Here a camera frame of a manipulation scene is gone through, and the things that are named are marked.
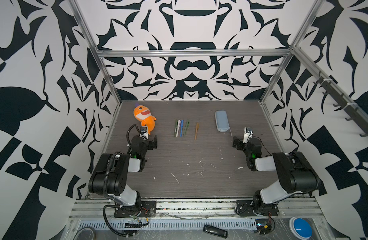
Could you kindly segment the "thin dark green pen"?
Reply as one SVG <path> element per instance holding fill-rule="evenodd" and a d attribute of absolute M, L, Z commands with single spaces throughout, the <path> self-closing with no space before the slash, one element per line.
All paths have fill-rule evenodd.
<path fill-rule="evenodd" d="M 175 121 L 174 137 L 177 137 L 177 128 L 179 127 L 179 120 Z"/>

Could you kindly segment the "pink pen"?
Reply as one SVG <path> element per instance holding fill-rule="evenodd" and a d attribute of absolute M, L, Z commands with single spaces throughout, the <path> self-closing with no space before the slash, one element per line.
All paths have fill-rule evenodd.
<path fill-rule="evenodd" d="M 177 121 L 177 126 L 176 126 L 176 131 L 175 131 L 175 136 L 179 137 L 180 135 L 180 128 L 181 128 L 181 120 Z"/>

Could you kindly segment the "blue pen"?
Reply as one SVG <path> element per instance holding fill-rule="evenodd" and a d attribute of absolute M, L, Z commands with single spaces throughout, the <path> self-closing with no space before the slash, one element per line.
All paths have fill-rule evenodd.
<path fill-rule="evenodd" d="M 184 120 L 180 121 L 180 131 L 179 131 L 179 136 L 182 137 L 183 135 L 183 127 L 184 127 Z"/>

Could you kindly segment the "brown pen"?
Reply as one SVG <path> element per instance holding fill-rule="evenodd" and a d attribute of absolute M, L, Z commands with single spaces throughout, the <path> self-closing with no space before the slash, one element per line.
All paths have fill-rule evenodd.
<path fill-rule="evenodd" d="M 196 128 L 195 128 L 195 141 L 196 141 L 196 140 L 197 140 L 197 138 L 198 138 L 199 126 L 200 126 L 200 124 L 199 124 L 199 123 L 196 123 Z"/>

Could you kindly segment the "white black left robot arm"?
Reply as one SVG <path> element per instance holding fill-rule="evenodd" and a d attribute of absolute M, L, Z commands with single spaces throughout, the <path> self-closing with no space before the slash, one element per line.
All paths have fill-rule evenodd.
<path fill-rule="evenodd" d="M 102 209 L 103 219 L 109 230 L 123 238 L 134 237 L 143 227 L 148 226 L 148 217 L 155 213 L 155 201 L 143 201 L 138 191 L 127 184 L 128 173 L 140 173 L 147 162 L 147 151 L 157 148 L 158 139 L 149 140 L 148 132 L 151 127 L 136 124 L 130 130 L 136 129 L 138 134 L 129 137 L 126 132 L 128 150 L 126 153 L 115 152 L 102 154 L 88 182 L 88 191 L 110 201 Z M 107 209 L 114 210 L 114 217 L 131 217 L 134 223 L 127 222 L 123 230 L 117 230 L 108 220 Z"/>

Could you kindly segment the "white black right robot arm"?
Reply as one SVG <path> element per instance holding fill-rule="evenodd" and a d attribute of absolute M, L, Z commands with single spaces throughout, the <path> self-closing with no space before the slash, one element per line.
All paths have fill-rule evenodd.
<path fill-rule="evenodd" d="M 237 201 L 235 213 L 247 216 L 276 216 L 278 204 L 295 194 L 309 194 L 322 181 L 302 152 L 278 152 L 262 156 L 262 141 L 258 137 L 234 137 L 233 148 L 243 151 L 253 172 L 276 172 L 278 180 L 255 192 L 251 200 Z"/>

